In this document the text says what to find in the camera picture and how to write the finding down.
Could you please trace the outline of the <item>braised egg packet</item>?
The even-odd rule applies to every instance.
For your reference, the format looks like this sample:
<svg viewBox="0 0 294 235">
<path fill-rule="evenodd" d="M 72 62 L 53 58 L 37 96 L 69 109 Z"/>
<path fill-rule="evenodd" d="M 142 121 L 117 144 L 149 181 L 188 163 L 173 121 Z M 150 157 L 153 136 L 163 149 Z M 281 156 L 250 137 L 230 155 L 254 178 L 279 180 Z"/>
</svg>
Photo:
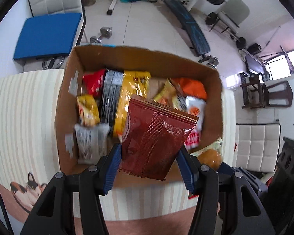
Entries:
<svg viewBox="0 0 294 235">
<path fill-rule="evenodd" d="M 207 165 L 209 168 L 217 171 L 223 162 L 221 154 L 222 143 L 222 139 L 218 138 L 215 142 L 201 150 L 191 153 L 191 155 L 195 156 L 201 164 Z"/>
</svg>

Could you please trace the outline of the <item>dark red packet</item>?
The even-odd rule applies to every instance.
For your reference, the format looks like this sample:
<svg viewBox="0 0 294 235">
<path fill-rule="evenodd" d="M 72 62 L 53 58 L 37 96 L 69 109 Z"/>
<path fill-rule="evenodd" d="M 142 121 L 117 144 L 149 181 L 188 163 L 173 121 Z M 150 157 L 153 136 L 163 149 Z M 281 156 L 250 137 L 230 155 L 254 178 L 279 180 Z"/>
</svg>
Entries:
<svg viewBox="0 0 294 235">
<path fill-rule="evenodd" d="M 132 96 L 122 133 L 120 168 L 128 174 L 164 180 L 198 118 L 141 96 Z"/>
</svg>

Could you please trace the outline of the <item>white grey snack packet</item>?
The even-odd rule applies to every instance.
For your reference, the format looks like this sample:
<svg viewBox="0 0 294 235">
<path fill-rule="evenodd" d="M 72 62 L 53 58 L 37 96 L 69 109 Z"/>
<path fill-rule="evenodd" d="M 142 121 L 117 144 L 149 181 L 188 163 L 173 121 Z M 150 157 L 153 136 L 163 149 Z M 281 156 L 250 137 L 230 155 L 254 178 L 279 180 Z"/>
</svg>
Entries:
<svg viewBox="0 0 294 235">
<path fill-rule="evenodd" d="M 101 157 L 108 154 L 107 137 L 109 124 L 98 124 L 85 127 L 80 124 L 74 126 L 78 145 L 79 164 L 97 164 Z"/>
</svg>

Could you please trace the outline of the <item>orange snack packet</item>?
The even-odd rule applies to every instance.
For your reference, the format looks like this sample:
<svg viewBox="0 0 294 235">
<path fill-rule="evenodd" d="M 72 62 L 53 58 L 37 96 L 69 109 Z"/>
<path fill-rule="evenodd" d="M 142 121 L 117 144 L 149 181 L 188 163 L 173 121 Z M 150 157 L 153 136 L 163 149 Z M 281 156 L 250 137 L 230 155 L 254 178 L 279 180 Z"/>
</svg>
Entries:
<svg viewBox="0 0 294 235">
<path fill-rule="evenodd" d="M 183 96 L 207 100 L 208 95 L 202 82 L 190 78 L 170 78 L 172 85 Z"/>
</svg>

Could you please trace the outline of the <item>yellow puffed snack bag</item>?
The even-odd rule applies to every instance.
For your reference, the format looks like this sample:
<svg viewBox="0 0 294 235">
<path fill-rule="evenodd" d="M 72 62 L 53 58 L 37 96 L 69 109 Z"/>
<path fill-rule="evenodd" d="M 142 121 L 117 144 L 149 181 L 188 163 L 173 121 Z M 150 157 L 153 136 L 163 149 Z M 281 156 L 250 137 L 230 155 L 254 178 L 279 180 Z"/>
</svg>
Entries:
<svg viewBox="0 0 294 235">
<path fill-rule="evenodd" d="M 187 111 L 185 96 L 183 96 L 169 79 L 166 80 L 163 87 L 152 100 L 169 108 Z"/>
</svg>

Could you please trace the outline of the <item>yellow panda crisps bag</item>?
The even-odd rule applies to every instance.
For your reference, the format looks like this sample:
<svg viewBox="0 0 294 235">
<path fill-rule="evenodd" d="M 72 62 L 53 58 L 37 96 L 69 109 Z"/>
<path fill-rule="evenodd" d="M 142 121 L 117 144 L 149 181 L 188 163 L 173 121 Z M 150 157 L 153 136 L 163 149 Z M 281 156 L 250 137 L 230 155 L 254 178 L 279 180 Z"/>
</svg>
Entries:
<svg viewBox="0 0 294 235">
<path fill-rule="evenodd" d="M 82 126 L 92 127 L 100 123 L 99 109 L 92 95 L 78 96 L 77 106 L 79 121 Z"/>
</svg>

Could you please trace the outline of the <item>large yellow black snack bag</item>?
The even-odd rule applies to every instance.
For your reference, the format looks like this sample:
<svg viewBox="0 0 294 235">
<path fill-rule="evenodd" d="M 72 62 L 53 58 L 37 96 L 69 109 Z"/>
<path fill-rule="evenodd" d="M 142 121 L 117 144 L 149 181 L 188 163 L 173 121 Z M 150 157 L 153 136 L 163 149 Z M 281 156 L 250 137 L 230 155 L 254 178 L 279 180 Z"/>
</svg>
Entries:
<svg viewBox="0 0 294 235">
<path fill-rule="evenodd" d="M 146 97 L 149 90 L 151 74 L 142 71 L 118 72 L 108 70 L 105 73 L 102 97 L 102 123 L 110 126 L 110 135 L 114 138 L 122 136 L 128 105 L 133 95 Z"/>
</svg>

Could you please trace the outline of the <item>small shiny red packet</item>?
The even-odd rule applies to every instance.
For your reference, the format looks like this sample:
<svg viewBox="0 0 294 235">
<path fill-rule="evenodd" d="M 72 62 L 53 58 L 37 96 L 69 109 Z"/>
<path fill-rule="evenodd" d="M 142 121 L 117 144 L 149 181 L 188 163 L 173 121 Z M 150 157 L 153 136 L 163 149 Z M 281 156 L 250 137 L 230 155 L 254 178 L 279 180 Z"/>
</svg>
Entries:
<svg viewBox="0 0 294 235">
<path fill-rule="evenodd" d="M 92 95 L 94 98 L 98 98 L 101 95 L 105 71 L 105 69 L 100 69 L 93 73 L 85 74 L 82 77 L 87 93 Z"/>
</svg>

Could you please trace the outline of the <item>white quilted chair right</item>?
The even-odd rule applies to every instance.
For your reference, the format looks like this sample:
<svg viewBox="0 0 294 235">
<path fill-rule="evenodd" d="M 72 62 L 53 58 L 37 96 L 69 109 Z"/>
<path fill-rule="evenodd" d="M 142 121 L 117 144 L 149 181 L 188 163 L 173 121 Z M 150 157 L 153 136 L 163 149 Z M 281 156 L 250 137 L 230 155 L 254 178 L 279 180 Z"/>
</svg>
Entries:
<svg viewBox="0 0 294 235">
<path fill-rule="evenodd" d="M 237 124 L 233 166 L 253 172 L 274 172 L 279 155 L 281 125 Z"/>
</svg>

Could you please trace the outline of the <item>dark wooden chair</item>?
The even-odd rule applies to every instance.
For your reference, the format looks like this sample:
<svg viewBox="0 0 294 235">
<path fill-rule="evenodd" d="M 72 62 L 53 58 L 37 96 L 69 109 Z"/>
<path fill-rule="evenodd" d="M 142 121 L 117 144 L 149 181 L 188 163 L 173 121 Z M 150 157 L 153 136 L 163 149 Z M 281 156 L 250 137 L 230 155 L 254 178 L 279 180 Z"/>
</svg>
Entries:
<svg viewBox="0 0 294 235">
<path fill-rule="evenodd" d="M 288 81 L 281 81 L 269 86 L 260 82 L 259 74 L 240 74 L 240 88 L 243 92 L 242 109 L 289 108 L 293 103 L 293 91 Z M 249 99 L 250 93 L 258 94 L 258 102 Z"/>
</svg>

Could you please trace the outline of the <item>cat print tablecloth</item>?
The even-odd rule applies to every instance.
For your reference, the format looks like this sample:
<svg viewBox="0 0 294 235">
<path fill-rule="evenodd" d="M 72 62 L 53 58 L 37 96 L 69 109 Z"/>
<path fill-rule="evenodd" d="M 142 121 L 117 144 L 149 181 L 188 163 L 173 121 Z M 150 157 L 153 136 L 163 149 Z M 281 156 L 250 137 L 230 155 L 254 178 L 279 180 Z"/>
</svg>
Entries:
<svg viewBox="0 0 294 235">
<path fill-rule="evenodd" d="M 13 222 L 25 223 L 37 193 L 60 170 L 55 116 L 64 71 L 32 71 L 0 79 L 0 193 Z M 197 199 L 176 167 L 165 182 L 120 172 L 100 197 L 110 234 L 187 234 Z"/>
</svg>

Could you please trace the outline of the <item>grey chair with barbell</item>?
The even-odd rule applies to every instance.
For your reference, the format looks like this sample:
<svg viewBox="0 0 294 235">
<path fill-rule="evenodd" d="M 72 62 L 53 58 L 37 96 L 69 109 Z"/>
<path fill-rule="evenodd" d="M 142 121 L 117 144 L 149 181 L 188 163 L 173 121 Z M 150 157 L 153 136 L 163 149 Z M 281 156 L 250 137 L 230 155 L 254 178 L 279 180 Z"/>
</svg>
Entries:
<svg viewBox="0 0 294 235">
<path fill-rule="evenodd" d="M 228 31 L 230 37 L 236 40 L 237 49 L 245 49 L 246 39 L 238 36 L 240 24 L 249 16 L 250 9 L 242 0 L 228 0 L 217 12 L 209 13 L 205 18 L 205 24 L 210 25 L 210 31 L 220 21 L 226 27 L 221 34 Z"/>
</svg>

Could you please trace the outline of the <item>black blue sit-up bench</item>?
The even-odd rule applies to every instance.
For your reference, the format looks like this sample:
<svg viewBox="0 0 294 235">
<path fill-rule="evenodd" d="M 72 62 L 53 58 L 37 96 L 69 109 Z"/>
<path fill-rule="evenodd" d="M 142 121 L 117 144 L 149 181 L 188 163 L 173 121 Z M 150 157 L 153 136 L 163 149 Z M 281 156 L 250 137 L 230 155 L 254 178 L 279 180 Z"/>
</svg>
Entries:
<svg viewBox="0 0 294 235">
<path fill-rule="evenodd" d="M 182 29 L 186 32 L 191 44 L 190 49 L 197 57 L 201 58 L 198 62 L 210 68 L 216 69 L 216 66 L 219 65 L 219 60 L 215 56 L 208 55 L 211 51 L 210 46 L 201 28 L 190 12 L 178 0 L 163 1 L 178 19 Z"/>
</svg>

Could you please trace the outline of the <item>white chair with blue cushion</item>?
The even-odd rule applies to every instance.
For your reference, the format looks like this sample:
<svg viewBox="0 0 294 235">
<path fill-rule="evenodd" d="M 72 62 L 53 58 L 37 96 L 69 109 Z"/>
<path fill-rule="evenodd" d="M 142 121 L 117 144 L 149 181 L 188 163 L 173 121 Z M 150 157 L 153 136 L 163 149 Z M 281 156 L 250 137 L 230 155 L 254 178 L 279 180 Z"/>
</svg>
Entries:
<svg viewBox="0 0 294 235">
<path fill-rule="evenodd" d="M 62 69 L 79 45 L 86 19 L 83 0 L 28 0 L 32 16 L 23 24 L 13 59 L 41 68 Z"/>
</svg>

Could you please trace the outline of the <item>dumbbell on floor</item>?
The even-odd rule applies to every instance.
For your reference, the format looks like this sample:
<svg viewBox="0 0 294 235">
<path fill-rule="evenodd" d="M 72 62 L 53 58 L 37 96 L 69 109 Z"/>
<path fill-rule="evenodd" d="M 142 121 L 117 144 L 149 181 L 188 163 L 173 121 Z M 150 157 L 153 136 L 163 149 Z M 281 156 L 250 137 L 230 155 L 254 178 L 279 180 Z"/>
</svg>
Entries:
<svg viewBox="0 0 294 235">
<path fill-rule="evenodd" d="M 112 36 L 112 27 L 102 27 L 100 29 L 100 36 L 92 36 L 90 38 L 90 44 L 97 43 L 100 44 L 103 38 L 110 39 Z"/>
</svg>

